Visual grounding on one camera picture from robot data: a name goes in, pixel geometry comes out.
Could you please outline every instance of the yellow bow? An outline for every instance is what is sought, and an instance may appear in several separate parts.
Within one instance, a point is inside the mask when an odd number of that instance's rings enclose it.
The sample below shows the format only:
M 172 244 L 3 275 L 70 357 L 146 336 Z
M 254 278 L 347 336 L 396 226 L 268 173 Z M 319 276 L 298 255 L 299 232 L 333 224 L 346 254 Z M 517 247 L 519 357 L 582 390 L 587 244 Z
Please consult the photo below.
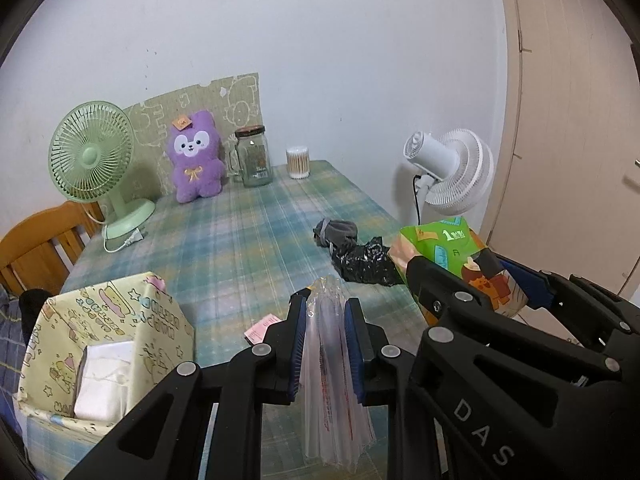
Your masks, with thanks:
M 194 180 L 200 180 L 199 174 L 202 173 L 202 166 L 198 166 L 197 168 L 187 168 L 184 170 L 184 174 L 189 177 L 189 182 L 193 182 Z

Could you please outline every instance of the brown lid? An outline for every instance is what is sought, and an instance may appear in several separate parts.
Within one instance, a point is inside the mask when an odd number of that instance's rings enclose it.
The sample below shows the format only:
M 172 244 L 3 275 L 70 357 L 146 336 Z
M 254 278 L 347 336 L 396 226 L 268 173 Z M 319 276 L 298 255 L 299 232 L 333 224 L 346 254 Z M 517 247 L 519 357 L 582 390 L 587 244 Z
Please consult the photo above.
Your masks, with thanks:
M 244 128 L 238 128 L 236 130 L 236 137 L 241 139 L 242 137 L 251 137 L 252 135 L 263 134 L 265 127 L 261 124 L 254 124 L 254 126 L 245 126 Z

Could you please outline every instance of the beige door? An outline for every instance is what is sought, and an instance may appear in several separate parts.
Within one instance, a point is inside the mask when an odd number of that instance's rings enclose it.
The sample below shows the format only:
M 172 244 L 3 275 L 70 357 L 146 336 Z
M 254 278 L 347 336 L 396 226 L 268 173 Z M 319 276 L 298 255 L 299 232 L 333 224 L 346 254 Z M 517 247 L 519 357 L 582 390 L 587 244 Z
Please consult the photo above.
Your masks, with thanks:
M 495 251 L 618 292 L 640 256 L 640 85 L 602 0 L 516 0 L 522 99 Z

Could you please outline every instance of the wooden chair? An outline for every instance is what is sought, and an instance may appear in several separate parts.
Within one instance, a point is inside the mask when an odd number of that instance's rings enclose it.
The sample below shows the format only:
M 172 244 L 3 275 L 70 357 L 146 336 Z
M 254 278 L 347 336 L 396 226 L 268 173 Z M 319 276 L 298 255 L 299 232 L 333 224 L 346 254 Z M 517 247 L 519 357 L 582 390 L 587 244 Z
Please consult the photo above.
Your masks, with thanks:
M 103 220 L 97 203 L 65 202 L 36 213 L 20 222 L 0 240 L 0 283 L 19 296 L 25 288 L 44 288 L 58 294 L 69 271 L 56 251 L 56 238 L 72 264 L 76 264 L 84 244 L 76 231 L 84 226 L 91 237 L 98 230 L 83 206 L 97 220 Z

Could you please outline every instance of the stuffed animal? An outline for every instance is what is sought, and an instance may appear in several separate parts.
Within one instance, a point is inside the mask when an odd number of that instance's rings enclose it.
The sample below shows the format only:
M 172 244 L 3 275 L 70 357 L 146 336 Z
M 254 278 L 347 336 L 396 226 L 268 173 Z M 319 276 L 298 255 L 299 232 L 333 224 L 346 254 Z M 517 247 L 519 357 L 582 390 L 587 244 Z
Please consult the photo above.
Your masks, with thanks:
M 174 165 L 175 197 L 180 203 L 199 196 L 216 196 L 222 191 L 220 179 L 226 172 L 218 158 L 220 135 L 211 113 L 201 110 L 189 120 L 191 123 L 181 130 L 172 124 L 166 146 Z

